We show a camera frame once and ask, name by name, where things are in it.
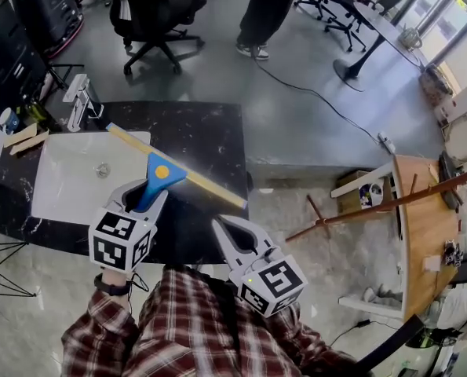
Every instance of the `cardboard box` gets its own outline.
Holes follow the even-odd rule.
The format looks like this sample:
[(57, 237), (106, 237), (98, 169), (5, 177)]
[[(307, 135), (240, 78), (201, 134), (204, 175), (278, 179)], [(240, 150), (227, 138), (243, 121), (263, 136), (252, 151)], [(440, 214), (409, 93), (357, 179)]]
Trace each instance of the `cardboard box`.
[[(341, 187), (343, 185), (348, 184), (350, 181), (354, 181), (362, 176), (368, 174), (369, 172), (365, 172), (363, 170), (358, 170), (349, 174), (347, 176), (342, 177), (336, 182), (336, 187)], [(387, 203), (388, 201), (393, 200), (392, 188), (390, 186), (390, 178), (385, 177), (383, 179), (383, 200), (381, 203)], [(359, 189), (353, 190), (351, 192), (347, 192), (343, 196), (339, 196), (337, 199), (337, 212), (340, 215), (349, 214), (350, 212), (355, 212), (358, 210), (362, 210), (362, 204), (360, 202), (360, 194)], [(368, 215), (364, 215), (361, 218), (357, 218), (358, 221), (363, 219), (378, 219), (384, 217), (385, 215), (391, 214), (392, 210), (387, 211), (379, 211), (376, 213), (371, 213)]]

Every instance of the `drain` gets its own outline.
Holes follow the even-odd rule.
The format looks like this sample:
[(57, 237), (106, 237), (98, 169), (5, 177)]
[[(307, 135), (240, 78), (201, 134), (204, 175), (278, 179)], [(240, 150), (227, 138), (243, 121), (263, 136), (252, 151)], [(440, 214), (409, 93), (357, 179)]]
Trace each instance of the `drain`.
[(105, 179), (111, 173), (111, 167), (108, 163), (102, 162), (97, 169), (95, 169), (95, 173), (98, 178)]

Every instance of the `black pants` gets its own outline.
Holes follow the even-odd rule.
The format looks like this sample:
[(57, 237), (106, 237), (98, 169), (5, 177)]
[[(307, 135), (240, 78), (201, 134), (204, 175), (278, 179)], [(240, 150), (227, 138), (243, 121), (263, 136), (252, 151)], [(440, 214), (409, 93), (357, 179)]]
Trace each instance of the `black pants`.
[(240, 23), (237, 42), (259, 46), (275, 34), (286, 19), (293, 0), (250, 0)]

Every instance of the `yellow circle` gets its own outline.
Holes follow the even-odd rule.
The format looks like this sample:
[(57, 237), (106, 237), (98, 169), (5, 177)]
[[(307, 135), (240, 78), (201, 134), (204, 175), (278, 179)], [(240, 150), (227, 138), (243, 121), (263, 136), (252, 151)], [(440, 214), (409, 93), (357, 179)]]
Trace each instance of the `yellow circle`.
[(169, 168), (165, 165), (160, 165), (155, 169), (155, 175), (158, 179), (164, 179), (169, 176)]

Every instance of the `sticker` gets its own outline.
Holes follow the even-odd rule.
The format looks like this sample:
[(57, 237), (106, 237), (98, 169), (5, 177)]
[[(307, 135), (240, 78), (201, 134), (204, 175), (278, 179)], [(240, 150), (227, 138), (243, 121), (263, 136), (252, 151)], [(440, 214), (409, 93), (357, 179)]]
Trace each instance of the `sticker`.
[(97, 225), (96, 230), (113, 237), (118, 237), (119, 239), (128, 240), (135, 224), (136, 221), (134, 219), (106, 212), (99, 225)]
[(94, 236), (93, 258), (102, 264), (125, 270), (126, 247)]
[(293, 304), (296, 302), (296, 299), (299, 297), (299, 294), (301, 291), (297, 291), (296, 293), (292, 294), (291, 296), (286, 297), (284, 300), (281, 300), (278, 302), (275, 307), (273, 308), (272, 314), (275, 314), (276, 312), (280, 311), (281, 309)]
[(243, 298), (246, 302), (249, 302), (249, 304), (257, 309), (257, 311), (265, 314), (269, 303), (246, 285), (242, 285), (240, 297)]
[(149, 252), (149, 233), (139, 240), (133, 247), (132, 268), (148, 255)]
[(303, 281), (285, 261), (281, 261), (273, 267), (264, 269), (259, 272), (259, 276), (276, 298), (284, 296), (287, 292), (303, 284)]

